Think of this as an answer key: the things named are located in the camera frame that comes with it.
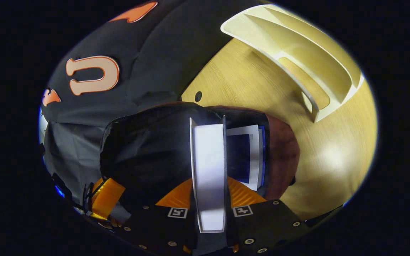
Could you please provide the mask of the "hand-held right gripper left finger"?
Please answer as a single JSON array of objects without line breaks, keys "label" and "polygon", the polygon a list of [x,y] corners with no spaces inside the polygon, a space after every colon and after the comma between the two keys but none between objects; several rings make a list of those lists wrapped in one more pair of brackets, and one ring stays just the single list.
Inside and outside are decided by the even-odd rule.
[{"label": "hand-held right gripper left finger", "polygon": [[121,238],[147,255],[192,255],[197,242],[192,188],[189,178],[156,204],[133,212],[119,232]]}]

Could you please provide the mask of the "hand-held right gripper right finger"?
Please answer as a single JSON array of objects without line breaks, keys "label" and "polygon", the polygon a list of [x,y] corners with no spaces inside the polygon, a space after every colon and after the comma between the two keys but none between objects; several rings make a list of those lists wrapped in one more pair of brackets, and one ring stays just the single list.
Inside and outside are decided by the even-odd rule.
[{"label": "hand-held right gripper right finger", "polygon": [[227,245],[235,255],[267,254],[310,231],[279,199],[264,199],[231,177],[227,184],[230,193]]}]

